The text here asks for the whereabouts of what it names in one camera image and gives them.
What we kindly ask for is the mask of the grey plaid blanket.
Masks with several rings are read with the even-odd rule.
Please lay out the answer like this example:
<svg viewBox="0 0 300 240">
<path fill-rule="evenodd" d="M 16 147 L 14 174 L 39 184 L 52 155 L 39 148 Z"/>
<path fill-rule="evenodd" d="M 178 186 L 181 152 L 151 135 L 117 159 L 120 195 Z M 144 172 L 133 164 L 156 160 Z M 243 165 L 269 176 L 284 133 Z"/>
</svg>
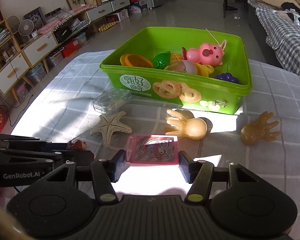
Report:
<svg viewBox="0 0 300 240">
<path fill-rule="evenodd" d="M 300 76 L 300 26 L 284 17 L 284 12 L 248 0 L 255 16 L 266 32 L 265 42 L 275 54 L 281 67 Z"/>
</svg>

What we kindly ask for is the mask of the red storage box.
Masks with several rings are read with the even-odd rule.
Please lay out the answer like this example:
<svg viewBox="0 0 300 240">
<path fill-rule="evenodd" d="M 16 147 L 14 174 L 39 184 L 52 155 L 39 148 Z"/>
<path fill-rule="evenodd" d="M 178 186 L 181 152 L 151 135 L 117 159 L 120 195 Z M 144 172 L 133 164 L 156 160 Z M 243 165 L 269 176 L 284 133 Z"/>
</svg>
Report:
<svg viewBox="0 0 300 240">
<path fill-rule="evenodd" d="M 80 48 L 80 44 L 77 38 L 69 41 L 62 50 L 62 55 L 64 58 L 69 57 L 74 52 L 78 51 Z"/>
</svg>

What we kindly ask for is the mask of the grey checked table cloth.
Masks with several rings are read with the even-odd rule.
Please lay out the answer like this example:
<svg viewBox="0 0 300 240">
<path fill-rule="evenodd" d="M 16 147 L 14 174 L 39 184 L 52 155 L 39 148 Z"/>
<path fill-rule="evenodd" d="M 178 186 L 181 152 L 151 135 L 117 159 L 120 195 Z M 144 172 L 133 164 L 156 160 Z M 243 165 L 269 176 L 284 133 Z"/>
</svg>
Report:
<svg viewBox="0 0 300 240">
<path fill-rule="evenodd" d="M 36 96 L 12 130 L 13 135 L 53 142 L 85 141 L 98 159 L 110 159 L 125 148 L 128 134 L 116 132 L 109 147 L 102 135 L 90 135 L 99 121 L 93 100 L 111 88 L 99 68 L 109 51 L 83 53 L 65 60 L 36 87 Z M 300 239 L 300 77 L 268 64 L 250 60 L 253 90 L 234 115 L 193 111 L 205 120 L 208 133 L 202 140 L 182 139 L 179 148 L 192 159 L 218 167 L 236 162 L 265 179 L 297 205 L 296 223 L 290 233 Z M 274 113 L 279 136 L 272 142 L 243 144 L 240 132 L 263 112 Z"/>
</svg>

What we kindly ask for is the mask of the tan rubber hand toy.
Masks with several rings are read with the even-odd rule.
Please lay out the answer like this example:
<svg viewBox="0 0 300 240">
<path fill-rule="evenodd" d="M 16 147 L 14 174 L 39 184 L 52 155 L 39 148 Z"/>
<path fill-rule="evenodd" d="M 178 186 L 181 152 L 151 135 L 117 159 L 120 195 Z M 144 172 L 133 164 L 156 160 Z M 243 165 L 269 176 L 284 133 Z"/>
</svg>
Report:
<svg viewBox="0 0 300 240">
<path fill-rule="evenodd" d="M 168 109 L 167 114 L 166 123 L 169 127 L 165 128 L 166 135 L 192 140 L 200 140 L 206 136 L 206 122 L 201 118 L 195 118 L 191 111 Z"/>
<path fill-rule="evenodd" d="M 271 129 L 280 124 L 279 121 L 268 123 L 268 120 L 273 117 L 273 112 L 265 111 L 255 123 L 249 123 L 241 129 L 240 137 L 245 145 L 255 145 L 260 140 L 266 142 L 275 141 L 281 134 L 279 131 L 272 132 Z"/>
</svg>

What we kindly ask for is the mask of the white wooden sideboard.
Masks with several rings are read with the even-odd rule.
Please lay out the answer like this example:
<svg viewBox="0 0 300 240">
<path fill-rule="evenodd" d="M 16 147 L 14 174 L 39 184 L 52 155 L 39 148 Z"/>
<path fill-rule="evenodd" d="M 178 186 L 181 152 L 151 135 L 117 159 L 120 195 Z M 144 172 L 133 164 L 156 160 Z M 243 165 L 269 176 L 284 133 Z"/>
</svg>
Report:
<svg viewBox="0 0 300 240">
<path fill-rule="evenodd" d="M 101 5 L 83 5 L 72 10 L 71 13 L 74 13 L 75 16 L 83 13 L 84 19 L 93 22 L 128 5 L 130 5 L 130 0 L 111 0 Z"/>
</svg>

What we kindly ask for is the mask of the dark grey sofa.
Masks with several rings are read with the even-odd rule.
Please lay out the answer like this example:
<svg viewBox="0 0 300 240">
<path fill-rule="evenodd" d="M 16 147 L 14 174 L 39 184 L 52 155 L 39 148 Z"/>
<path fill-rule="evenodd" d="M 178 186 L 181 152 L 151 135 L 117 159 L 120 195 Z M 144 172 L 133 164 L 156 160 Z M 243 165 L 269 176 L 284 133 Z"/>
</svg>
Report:
<svg viewBox="0 0 300 240">
<path fill-rule="evenodd" d="M 253 34 L 255 38 L 257 39 L 258 45 L 261 48 L 262 54 L 264 55 L 264 58 L 266 59 L 266 63 L 275 65 L 277 67 L 281 67 L 279 64 L 278 60 L 275 57 L 274 52 L 272 49 L 267 46 L 265 42 L 266 38 L 266 32 L 264 31 L 262 25 L 258 21 L 257 17 L 255 16 L 255 9 L 253 9 L 249 4 L 248 4 L 248 24 L 253 31 Z"/>
</svg>

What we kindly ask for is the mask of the beige starfish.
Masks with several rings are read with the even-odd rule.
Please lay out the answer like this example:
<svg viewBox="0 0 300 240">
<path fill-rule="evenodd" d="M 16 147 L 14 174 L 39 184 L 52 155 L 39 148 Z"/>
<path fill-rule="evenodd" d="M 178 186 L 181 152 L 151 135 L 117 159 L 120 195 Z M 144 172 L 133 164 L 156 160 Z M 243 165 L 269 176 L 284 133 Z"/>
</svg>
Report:
<svg viewBox="0 0 300 240">
<path fill-rule="evenodd" d="M 120 111 L 111 115 L 101 114 L 98 124 L 91 129 L 90 135 L 92 136 L 97 133 L 101 133 L 103 145 L 108 148 L 110 146 L 113 133 L 123 132 L 131 134 L 133 132 L 130 126 L 120 121 L 121 118 L 126 114 L 127 113 L 124 111 Z"/>
</svg>

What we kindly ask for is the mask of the orange plastic toy plate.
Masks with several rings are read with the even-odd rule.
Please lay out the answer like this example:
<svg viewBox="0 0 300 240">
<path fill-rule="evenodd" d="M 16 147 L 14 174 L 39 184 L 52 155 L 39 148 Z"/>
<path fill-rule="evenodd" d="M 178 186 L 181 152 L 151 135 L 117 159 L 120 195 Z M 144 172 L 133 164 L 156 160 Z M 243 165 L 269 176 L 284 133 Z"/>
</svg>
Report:
<svg viewBox="0 0 300 240">
<path fill-rule="evenodd" d="M 125 54 L 120 57 L 122 66 L 154 68 L 153 63 L 147 58 L 138 54 Z"/>
</svg>

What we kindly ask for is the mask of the pink card box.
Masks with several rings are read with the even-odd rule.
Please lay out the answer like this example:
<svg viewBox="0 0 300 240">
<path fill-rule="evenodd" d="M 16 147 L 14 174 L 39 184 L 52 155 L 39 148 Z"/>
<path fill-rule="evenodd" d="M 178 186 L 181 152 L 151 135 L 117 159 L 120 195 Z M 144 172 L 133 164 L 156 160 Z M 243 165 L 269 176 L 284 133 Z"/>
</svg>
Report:
<svg viewBox="0 0 300 240">
<path fill-rule="evenodd" d="M 179 164 L 178 137 L 134 134 L 127 141 L 125 161 L 134 166 L 177 165 Z"/>
</svg>

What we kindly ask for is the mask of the clear pink capsule ball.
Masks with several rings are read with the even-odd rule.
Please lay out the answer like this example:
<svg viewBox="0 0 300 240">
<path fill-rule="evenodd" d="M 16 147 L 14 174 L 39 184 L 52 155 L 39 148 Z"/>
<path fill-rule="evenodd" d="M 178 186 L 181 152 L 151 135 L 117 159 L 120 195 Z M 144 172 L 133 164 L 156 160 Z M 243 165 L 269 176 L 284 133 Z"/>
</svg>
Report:
<svg viewBox="0 0 300 240">
<path fill-rule="evenodd" d="M 198 70 L 194 63 L 187 61 L 187 60 L 179 60 L 170 63 L 165 70 L 173 71 L 173 72 L 180 72 L 186 74 L 193 74 L 197 75 Z"/>
</svg>

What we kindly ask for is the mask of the pink toy pig figure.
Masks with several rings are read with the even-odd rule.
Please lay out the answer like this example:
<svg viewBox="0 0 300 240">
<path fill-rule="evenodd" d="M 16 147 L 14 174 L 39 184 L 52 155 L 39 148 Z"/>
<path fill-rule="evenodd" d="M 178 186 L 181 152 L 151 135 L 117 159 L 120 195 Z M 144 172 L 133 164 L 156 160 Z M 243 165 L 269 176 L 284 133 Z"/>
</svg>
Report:
<svg viewBox="0 0 300 240">
<path fill-rule="evenodd" d="M 211 65 L 212 67 L 222 65 L 226 43 L 226 40 L 221 44 L 203 43 L 198 49 L 183 47 L 183 59 L 192 63 Z"/>
</svg>

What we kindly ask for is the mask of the purple toy grapes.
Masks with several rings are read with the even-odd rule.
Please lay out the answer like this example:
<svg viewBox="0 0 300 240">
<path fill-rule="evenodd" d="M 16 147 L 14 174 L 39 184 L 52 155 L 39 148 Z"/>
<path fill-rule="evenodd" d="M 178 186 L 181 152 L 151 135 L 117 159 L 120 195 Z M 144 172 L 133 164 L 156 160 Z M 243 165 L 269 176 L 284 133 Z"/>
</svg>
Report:
<svg viewBox="0 0 300 240">
<path fill-rule="evenodd" d="M 239 84 L 238 78 L 234 77 L 231 73 L 221 73 L 219 75 L 216 75 L 215 79 Z"/>
</svg>

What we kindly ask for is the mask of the green plastic cookie box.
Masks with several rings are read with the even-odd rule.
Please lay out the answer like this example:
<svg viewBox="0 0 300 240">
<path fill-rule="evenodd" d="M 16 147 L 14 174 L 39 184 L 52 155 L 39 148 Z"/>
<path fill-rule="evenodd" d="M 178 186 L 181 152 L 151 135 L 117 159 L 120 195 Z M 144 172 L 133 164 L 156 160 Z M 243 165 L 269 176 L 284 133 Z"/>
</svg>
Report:
<svg viewBox="0 0 300 240">
<path fill-rule="evenodd" d="M 209 77 L 173 72 L 165 69 L 122 66 L 120 57 L 138 54 L 153 63 L 157 54 L 170 51 L 183 55 L 182 48 L 198 49 L 203 43 L 227 41 L 223 64 L 215 66 Z M 133 94 L 168 101 L 205 111 L 234 114 L 244 96 L 252 89 L 248 57 L 243 40 L 236 35 L 203 29 L 147 27 L 139 31 L 106 57 L 100 68 L 116 88 Z M 239 84 L 215 79 L 231 73 Z"/>
</svg>

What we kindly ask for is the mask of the brown toy lobster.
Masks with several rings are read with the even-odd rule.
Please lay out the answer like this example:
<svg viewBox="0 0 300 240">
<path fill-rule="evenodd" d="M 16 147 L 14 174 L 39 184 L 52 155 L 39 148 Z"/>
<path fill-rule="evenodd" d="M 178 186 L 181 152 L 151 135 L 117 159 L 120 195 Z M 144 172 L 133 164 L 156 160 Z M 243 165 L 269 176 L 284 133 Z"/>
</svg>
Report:
<svg viewBox="0 0 300 240">
<path fill-rule="evenodd" d="M 75 142 L 69 141 L 66 147 L 67 150 L 73 151 L 89 151 L 90 148 L 85 141 L 76 140 Z"/>
</svg>

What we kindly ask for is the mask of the clear plastic case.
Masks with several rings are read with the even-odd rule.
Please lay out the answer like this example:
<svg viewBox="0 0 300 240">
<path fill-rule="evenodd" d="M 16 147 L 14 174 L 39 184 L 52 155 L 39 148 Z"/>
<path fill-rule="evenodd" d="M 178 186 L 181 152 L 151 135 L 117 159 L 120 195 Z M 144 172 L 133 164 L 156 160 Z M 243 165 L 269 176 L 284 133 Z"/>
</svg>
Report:
<svg viewBox="0 0 300 240">
<path fill-rule="evenodd" d="M 93 100 L 93 108 L 99 113 L 110 115 L 117 112 L 131 97 L 132 93 L 128 89 L 112 88 Z"/>
</svg>

